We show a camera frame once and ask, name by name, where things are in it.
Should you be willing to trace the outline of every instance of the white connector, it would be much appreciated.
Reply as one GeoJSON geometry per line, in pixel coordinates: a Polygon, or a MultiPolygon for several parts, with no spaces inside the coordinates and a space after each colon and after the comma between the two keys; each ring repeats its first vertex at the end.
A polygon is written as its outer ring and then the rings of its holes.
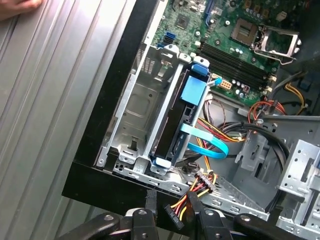
{"type": "Polygon", "coordinates": [[[212,104],[212,100],[214,99],[214,96],[212,93],[208,93],[207,96],[205,97],[205,101],[208,101],[209,104],[212,104]]]}

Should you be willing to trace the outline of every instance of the blue connector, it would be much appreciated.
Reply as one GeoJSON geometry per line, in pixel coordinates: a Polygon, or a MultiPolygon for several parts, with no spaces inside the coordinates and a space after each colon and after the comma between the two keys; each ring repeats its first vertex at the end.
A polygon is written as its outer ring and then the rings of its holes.
{"type": "Polygon", "coordinates": [[[165,45],[163,45],[162,43],[158,43],[158,44],[156,45],[156,48],[157,48],[157,49],[159,49],[159,48],[162,48],[162,49],[163,49],[164,46],[165,46],[165,45]]]}
{"type": "Polygon", "coordinates": [[[176,35],[175,34],[173,34],[173,33],[171,33],[171,32],[169,32],[169,31],[167,31],[166,33],[165,33],[165,35],[168,37],[168,38],[171,38],[171,39],[176,39],[176,35]]]}

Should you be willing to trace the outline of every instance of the yellow wire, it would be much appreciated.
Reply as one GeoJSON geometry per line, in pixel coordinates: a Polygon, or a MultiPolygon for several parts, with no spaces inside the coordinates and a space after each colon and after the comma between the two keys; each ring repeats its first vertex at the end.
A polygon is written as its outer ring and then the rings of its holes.
{"type": "Polygon", "coordinates": [[[217,181],[217,174],[214,174],[213,175],[213,181],[212,181],[212,184],[214,185],[217,181]]]}
{"type": "Polygon", "coordinates": [[[214,129],[216,132],[218,132],[219,134],[221,134],[222,136],[224,136],[226,139],[228,139],[229,141],[231,142],[234,142],[234,143],[238,143],[238,142],[242,142],[244,141],[244,139],[241,139],[241,140],[236,140],[236,139],[233,139],[231,137],[229,137],[228,135],[226,135],[224,132],[222,132],[219,128],[215,127],[214,125],[212,125],[210,122],[206,121],[205,119],[199,117],[199,119],[204,123],[206,124],[207,126],[209,126],[210,128],[214,129]]]}
{"type": "MultiPolygon", "coordinates": [[[[194,187],[195,187],[198,179],[199,179],[199,178],[197,177],[197,178],[194,180],[194,182],[193,182],[193,184],[192,184],[192,186],[191,186],[191,188],[190,188],[190,191],[192,191],[192,189],[194,189],[194,187]]],[[[177,206],[178,206],[179,204],[181,204],[184,200],[186,200],[186,198],[187,198],[187,196],[185,195],[180,201],[178,201],[176,204],[172,205],[171,208],[173,209],[173,208],[177,207],[177,206]]]]}
{"type": "Polygon", "coordinates": [[[296,115],[299,115],[306,107],[304,97],[302,96],[301,92],[299,92],[298,89],[296,89],[294,86],[291,85],[291,83],[286,84],[284,86],[284,89],[293,93],[294,95],[296,95],[300,99],[301,107],[300,107],[300,110],[296,114],[296,115]]]}
{"type": "MultiPolygon", "coordinates": [[[[199,145],[201,148],[204,148],[204,145],[202,144],[200,138],[196,137],[196,141],[198,142],[198,145],[199,145]]],[[[208,159],[207,156],[204,156],[204,163],[205,163],[206,169],[207,169],[208,171],[211,170],[210,163],[209,163],[209,159],[208,159]]]]}
{"type": "MultiPolygon", "coordinates": [[[[207,190],[199,193],[199,194],[198,194],[198,198],[200,198],[202,195],[206,194],[207,192],[209,192],[209,189],[207,189],[207,190]]],[[[185,213],[186,209],[187,209],[187,206],[185,206],[185,207],[182,209],[182,211],[181,211],[181,213],[180,213],[180,218],[179,218],[180,221],[182,221],[182,217],[184,216],[184,213],[185,213]]]]}
{"type": "Polygon", "coordinates": [[[193,182],[193,184],[192,184],[192,186],[191,186],[191,188],[190,188],[190,191],[192,191],[192,189],[194,189],[194,187],[195,187],[195,185],[196,185],[196,183],[198,182],[198,177],[194,180],[194,182],[193,182]]]}
{"type": "Polygon", "coordinates": [[[292,91],[294,91],[295,95],[298,96],[298,98],[300,99],[301,103],[304,105],[305,100],[304,100],[304,97],[302,96],[301,92],[299,92],[298,89],[296,89],[294,86],[292,86],[291,83],[289,83],[289,84],[287,85],[287,88],[290,89],[290,90],[292,90],[292,91]]]}

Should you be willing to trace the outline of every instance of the orange wire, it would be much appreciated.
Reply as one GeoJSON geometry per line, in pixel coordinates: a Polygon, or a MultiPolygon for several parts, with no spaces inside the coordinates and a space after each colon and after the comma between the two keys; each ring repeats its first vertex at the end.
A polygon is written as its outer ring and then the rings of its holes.
{"type": "MultiPolygon", "coordinates": [[[[258,101],[256,102],[255,104],[253,104],[248,112],[248,122],[251,123],[251,113],[253,111],[253,119],[254,120],[257,120],[258,116],[257,116],[257,108],[260,106],[260,105],[269,105],[269,106],[272,106],[274,103],[274,101],[258,101]]],[[[280,104],[280,103],[277,103],[277,105],[275,106],[275,108],[282,112],[283,114],[286,114],[286,110],[285,108],[280,104]]]]}

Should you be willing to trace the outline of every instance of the metal panel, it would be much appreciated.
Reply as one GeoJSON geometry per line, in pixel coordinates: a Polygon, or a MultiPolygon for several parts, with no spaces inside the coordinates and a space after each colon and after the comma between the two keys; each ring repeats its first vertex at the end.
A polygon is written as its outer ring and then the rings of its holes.
{"type": "Polygon", "coordinates": [[[47,0],[0,24],[0,239],[53,239],[102,211],[61,193],[134,4],[47,0]]]}

